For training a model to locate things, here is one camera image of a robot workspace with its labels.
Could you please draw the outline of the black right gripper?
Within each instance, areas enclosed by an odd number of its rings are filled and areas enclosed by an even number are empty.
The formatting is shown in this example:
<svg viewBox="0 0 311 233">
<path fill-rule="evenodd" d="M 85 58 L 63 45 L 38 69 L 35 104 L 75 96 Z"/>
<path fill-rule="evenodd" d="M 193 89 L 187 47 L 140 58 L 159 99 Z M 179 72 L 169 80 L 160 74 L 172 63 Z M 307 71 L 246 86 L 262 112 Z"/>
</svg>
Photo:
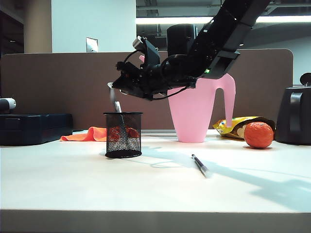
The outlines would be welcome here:
<svg viewBox="0 0 311 233">
<path fill-rule="evenodd" d="M 130 62 L 117 62 L 116 69 L 121 75 L 107 83 L 109 88 L 148 100 L 153 100 L 156 94 L 167 95 L 168 86 L 159 74 L 159 65 L 138 68 Z"/>
</svg>

